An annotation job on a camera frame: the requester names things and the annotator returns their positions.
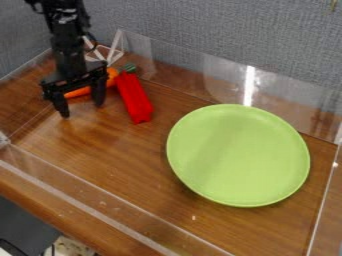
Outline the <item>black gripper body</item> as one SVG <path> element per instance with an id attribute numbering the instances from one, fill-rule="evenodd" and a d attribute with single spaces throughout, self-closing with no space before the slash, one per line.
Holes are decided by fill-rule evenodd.
<path id="1" fill-rule="evenodd" d="M 55 92 L 65 94 L 83 87 L 91 87 L 99 79 L 108 79 L 106 61 L 87 62 L 86 68 L 86 73 L 73 78 L 67 78 L 59 71 L 51 73 L 40 82 L 43 98 L 51 100 Z"/>

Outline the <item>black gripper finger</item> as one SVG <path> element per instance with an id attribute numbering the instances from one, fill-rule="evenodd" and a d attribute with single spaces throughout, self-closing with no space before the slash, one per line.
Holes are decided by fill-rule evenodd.
<path id="1" fill-rule="evenodd" d="M 56 111 L 60 113 L 60 116 L 63 118 L 68 118 L 69 117 L 68 103 L 64 95 L 60 92 L 55 92 L 52 94 L 52 103 Z"/>
<path id="2" fill-rule="evenodd" d="M 106 100 L 107 80 L 99 79 L 91 84 L 91 98 L 96 107 L 100 107 Z"/>

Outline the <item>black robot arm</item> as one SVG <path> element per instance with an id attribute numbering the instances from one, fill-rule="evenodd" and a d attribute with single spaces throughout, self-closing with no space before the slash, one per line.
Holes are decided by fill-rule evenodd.
<path id="1" fill-rule="evenodd" d="M 96 107 L 106 100 L 107 61 L 86 60 L 84 39 L 90 16 L 83 0 L 24 0 L 37 14 L 44 15 L 51 33 L 51 48 L 56 70 L 41 80 L 43 98 L 53 104 L 63 118 L 69 117 L 65 94 L 90 87 Z"/>

